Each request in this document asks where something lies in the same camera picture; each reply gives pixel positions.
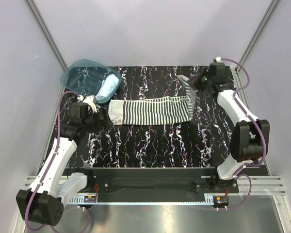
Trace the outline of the black white striped towel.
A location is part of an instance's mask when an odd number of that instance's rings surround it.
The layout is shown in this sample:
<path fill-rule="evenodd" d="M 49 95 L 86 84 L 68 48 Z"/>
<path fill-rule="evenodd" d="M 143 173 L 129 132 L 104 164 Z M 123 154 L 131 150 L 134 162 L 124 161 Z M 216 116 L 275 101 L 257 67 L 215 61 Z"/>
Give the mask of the black white striped towel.
<path fill-rule="evenodd" d="M 166 125 L 193 119 L 196 94 L 191 81 L 177 75 L 185 95 L 144 100 L 111 100 L 108 115 L 114 125 Z"/>

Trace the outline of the light blue towel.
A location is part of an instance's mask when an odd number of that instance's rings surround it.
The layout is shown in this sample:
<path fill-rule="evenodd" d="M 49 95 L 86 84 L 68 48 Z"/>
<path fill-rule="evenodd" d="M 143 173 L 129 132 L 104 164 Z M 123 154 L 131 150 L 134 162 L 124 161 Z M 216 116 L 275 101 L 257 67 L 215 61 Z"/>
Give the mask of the light blue towel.
<path fill-rule="evenodd" d="M 114 95 L 118 88 L 119 79 L 114 74 L 102 81 L 101 88 L 96 95 L 97 103 L 106 103 Z"/>

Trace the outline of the teal transparent plastic bin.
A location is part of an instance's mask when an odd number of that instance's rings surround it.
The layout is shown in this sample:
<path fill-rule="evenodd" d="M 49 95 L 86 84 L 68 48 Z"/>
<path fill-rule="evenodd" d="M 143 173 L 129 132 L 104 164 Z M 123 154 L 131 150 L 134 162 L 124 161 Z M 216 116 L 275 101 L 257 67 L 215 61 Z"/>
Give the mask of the teal transparent plastic bin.
<path fill-rule="evenodd" d="M 83 59 L 73 63 L 63 73 L 60 78 L 60 83 L 66 89 L 74 91 L 84 97 L 90 95 L 96 96 L 101 88 L 102 81 L 111 74 L 114 74 L 116 77 L 118 77 L 119 88 L 122 82 L 122 75 L 118 71 L 93 61 Z"/>

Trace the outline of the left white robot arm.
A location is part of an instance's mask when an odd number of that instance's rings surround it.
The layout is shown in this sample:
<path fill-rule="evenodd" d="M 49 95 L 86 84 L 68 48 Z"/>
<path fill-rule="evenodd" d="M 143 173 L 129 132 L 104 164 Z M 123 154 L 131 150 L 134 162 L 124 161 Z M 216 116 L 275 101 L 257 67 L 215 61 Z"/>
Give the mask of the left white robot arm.
<path fill-rule="evenodd" d="M 86 133 L 108 130 L 110 125 L 104 109 L 91 114 L 71 114 L 67 122 L 58 124 L 54 147 L 39 174 L 28 189 L 20 189 L 16 195 L 28 230 L 33 230 L 30 222 L 56 226 L 64 207 L 78 192 L 90 192 L 96 187 L 93 171 L 89 168 L 78 168 L 63 184 L 59 182 L 66 164 Z"/>

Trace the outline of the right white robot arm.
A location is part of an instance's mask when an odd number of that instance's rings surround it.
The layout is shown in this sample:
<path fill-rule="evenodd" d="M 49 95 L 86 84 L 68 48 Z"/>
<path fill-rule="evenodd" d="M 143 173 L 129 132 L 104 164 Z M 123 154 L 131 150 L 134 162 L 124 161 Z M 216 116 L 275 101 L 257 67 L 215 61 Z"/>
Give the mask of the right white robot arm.
<path fill-rule="evenodd" d="M 268 150 L 270 123 L 249 111 L 237 90 L 225 82 L 225 76 L 205 72 L 192 84 L 197 90 L 211 91 L 234 125 L 230 155 L 217 167 L 217 176 L 210 181 L 212 190 L 219 193 L 227 188 L 227 180 L 235 179 L 244 168 L 263 164 Z"/>

